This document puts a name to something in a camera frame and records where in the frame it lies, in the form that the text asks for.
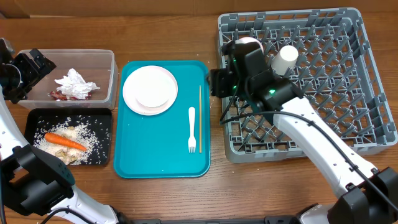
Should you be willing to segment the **red snack wrapper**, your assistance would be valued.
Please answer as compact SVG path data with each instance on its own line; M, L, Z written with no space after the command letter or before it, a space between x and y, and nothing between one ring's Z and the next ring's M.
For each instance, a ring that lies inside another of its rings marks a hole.
M54 100L80 100L79 98L76 98L74 96L66 96L64 95L61 91L51 91L49 93L49 96L52 97Z

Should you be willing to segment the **small pink plate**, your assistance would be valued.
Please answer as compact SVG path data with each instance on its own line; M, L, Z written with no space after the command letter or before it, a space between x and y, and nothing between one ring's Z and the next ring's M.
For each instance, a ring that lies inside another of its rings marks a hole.
M263 45L253 37L242 37L238 40L235 40L234 44L239 52L248 53L255 50L261 50L261 52L264 53Z

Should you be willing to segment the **wooden chopstick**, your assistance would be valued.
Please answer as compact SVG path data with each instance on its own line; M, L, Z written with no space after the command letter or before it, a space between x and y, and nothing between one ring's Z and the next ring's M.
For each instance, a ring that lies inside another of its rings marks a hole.
M199 86L199 153L202 153L202 91Z

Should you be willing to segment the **white napkin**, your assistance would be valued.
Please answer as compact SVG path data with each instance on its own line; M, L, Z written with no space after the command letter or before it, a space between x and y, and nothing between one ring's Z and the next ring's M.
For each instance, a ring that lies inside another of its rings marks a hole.
M69 69L63 78L55 79L55 83L59 85L57 91L65 95L68 100L72 98L86 100L93 90L101 89L94 82L86 82L74 68Z

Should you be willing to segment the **white cup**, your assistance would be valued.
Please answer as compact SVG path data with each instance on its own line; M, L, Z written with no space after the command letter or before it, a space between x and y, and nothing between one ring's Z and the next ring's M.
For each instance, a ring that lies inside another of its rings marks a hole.
M283 76L289 68L294 68L299 57L298 50L292 45L283 46L271 63L277 75Z

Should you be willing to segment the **white plastic fork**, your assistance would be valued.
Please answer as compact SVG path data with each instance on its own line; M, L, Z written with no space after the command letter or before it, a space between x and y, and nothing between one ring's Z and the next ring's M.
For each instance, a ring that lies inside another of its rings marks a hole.
M190 135L188 138L188 150L189 153L195 153L196 151L196 139L195 139L195 108L189 107L188 109L188 122Z

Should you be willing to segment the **large white plate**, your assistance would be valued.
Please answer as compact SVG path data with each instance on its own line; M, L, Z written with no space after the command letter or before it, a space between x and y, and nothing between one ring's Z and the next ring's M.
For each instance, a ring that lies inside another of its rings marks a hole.
M170 95L169 95L169 100L162 106L157 107L157 108L148 108L145 106L142 106L137 100L136 100L136 77L138 73L140 72L163 72L165 75L167 75L169 79L169 87L170 87ZM167 69L156 66L156 65L148 65L148 66L143 66L141 68L138 68L131 72L129 76L127 77L126 81L124 82L123 85L123 100L125 104L128 106L129 109L131 109L133 112L137 114L141 114L144 116L154 116L161 114L165 111L167 111L175 102L176 98L178 95L178 84L177 80L173 76L173 74L168 71Z

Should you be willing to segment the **orange carrot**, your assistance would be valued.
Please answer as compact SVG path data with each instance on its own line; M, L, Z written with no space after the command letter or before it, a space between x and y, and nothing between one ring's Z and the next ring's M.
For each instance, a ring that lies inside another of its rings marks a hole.
M53 143L53 144L58 144L58 145L61 145L61 146L66 146L66 147L78 149L78 150L81 150L81 151L85 151L86 150L85 146L83 146L83 145L81 145L81 144L79 144L79 143L77 143L75 141L72 141L72 140L70 140L68 138L65 138L65 137L63 137L61 135L58 135L58 134L46 133L44 135L44 139L46 141L48 141L48 142Z

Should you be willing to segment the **rice and peanuts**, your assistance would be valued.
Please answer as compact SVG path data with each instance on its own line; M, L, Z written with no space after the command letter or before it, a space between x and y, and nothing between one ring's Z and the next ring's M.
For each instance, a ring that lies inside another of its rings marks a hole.
M111 146L111 118L105 115L41 116L33 128L32 145L61 159L66 165L105 165ZM54 133L86 147L85 151L44 139Z

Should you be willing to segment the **white bowl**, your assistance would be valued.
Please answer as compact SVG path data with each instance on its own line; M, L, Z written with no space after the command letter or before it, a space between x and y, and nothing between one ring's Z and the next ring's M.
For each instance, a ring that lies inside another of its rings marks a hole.
M136 84L136 100L142 106L157 108L169 100L169 79L163 72L140 72Z

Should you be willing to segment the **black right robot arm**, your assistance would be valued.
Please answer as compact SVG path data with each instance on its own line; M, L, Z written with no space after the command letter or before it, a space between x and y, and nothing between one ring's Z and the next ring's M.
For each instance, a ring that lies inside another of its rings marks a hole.
M333 205L311 205L296 215L266 217L266 223L397 221L397 173L379 170L354 152L285 76L298 59L295 47L282 47L271 63L265 60L263 46L251 37L228 42L221 53L228 63L209 73L211 94L246 100L253 115L263 116L301 148L337 198Z

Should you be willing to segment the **grey dishwasher rack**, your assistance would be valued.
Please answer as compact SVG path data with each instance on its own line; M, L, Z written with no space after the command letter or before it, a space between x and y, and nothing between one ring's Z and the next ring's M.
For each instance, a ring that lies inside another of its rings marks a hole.
M235 12L218 18L218 43L257 39L271 62L286 45L298 50L286 75L329 127L362 156L397 143L397 129L363 18L352 7Z

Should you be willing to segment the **clear plastic bin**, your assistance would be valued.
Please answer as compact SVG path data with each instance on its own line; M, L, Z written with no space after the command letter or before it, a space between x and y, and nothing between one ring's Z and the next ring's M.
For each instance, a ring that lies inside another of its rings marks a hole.
M118 88L118 67L114 53L103 49L41 49L44 57L51 60L56 68L46 75L28 93L26 100L19 104L27 109L36 108L109 108L114 109ZM87 100L58 101L49 96L55 91L69 69L75 69L86 82L94 82L99 87L93 90Z

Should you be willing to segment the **black plastic tray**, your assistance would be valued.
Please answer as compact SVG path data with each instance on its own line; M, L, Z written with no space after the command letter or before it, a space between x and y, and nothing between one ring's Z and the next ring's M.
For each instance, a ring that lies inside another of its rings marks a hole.
M104 166L109 161L112 127L112 112L107 108L42 108L28 114L24 137L66 165ZM86 149L48 142L47 133L58 134Z

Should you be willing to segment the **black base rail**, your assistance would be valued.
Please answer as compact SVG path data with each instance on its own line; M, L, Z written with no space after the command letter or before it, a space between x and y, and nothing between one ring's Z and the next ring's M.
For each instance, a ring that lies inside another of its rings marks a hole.
M267 216L265 218L209 219L209 220L131 220L133 224L300 224L293 215Z

